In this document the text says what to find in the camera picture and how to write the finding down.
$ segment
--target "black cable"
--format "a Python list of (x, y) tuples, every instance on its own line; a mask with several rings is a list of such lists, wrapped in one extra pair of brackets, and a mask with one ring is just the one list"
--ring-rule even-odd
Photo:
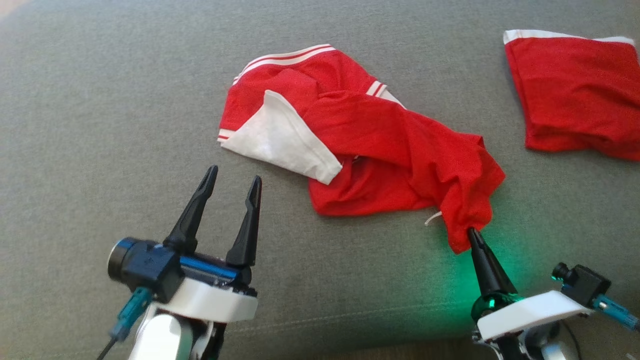
[(113, 347), (113, 345), (115, 343), (116, 343), (116, 338), (111, 338), (111, 340), (109, 340), (109, 343), (107, 344), (107, 346), (105, 346), (104, 349), (102, 349), (102, 352), (100, 353), (100, 355), (98, 355), (98, 358), (96, 360), (104, 359), (104, 357), (107, 355), (109, 350), (111, 350), (111, 348)]
[(564, 327), (566, 327), (567, 332), (569, 332), (569, 335), (573, 340), (573, 345), (575, 346), (575, 352), (578, 354), (578, 360), (582, 360), (582, 352), (580, 351), (580, 344), (578, 344), (578, 339), (575, 337), (575, 334), (573, 333), (569, 325), (566, 323), (566, 321), (562, 320), (562, 324), (564, 325)]

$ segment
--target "white drawstring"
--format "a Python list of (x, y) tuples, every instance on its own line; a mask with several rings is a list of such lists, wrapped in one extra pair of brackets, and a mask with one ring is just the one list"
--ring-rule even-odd
[(437, 213), (433, 214), (430, 218), (427, 219), (427, 221), (424, 222), (424, 226), (429, 226), (429, 223), (435, 219), (436, 217), (441, 217), (442, 216), (442, 211), (438, 211)]

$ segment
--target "folded red cloth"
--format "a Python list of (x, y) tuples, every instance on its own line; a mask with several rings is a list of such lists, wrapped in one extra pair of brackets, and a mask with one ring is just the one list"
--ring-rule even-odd
[(492, 217), (504, 173), (477, 135), (405, 109), (330, 45), (258, 58), (234, 80), (225, 149), (309, 176), (314, 209), (354, 216), (438, 206), (455, 253)]
[(509, 30), (504, 43), (527, 148), (596, 149), (640, 161), (640, 65), (633, 40)]

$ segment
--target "red garment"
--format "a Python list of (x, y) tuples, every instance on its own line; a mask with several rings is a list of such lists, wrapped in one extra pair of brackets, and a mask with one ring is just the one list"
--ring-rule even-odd
[[(481, 229), (491, 220), (489, 197), (504, 173), (480, 136), (456, 133), (406, 110), (385, 92), (384, 85), (336, 50), (292, 65), (263, 65), (242, 74), (230, 89), (218, 140), (223, 147), (233, 144), (233, 151), (279, 161), (284, 167), (299, 162), (296, 156), (311, 153), (314, 166), (321, 168), (326, 156), (316, 155), (326, 147), (342, 166), (328, 184), (309, 180), (319, 214), (368, 215), (438, 206), (451, 248), (455, 253), (467, 250), (467, 228)], [(303, 133), (297, 148), (282, 149), (305, 129), (320, 145)], [(242, 141), (235, 136), (243, 136)], [(281, 161), (286, 157), (292, 160)]]
[(527, 148), (596, 149), (640, 161), (640, 66), (631, 39), (509, 30), (504, 42)]

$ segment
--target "wooden floor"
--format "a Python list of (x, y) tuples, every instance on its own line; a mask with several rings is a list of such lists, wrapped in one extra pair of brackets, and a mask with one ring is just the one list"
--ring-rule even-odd
[(374, 348), (348, 354), (315, 357), (313, 360), (496, 360), (487, 347), (473, 345), (470, 340), (432, 341), (396, 347)]

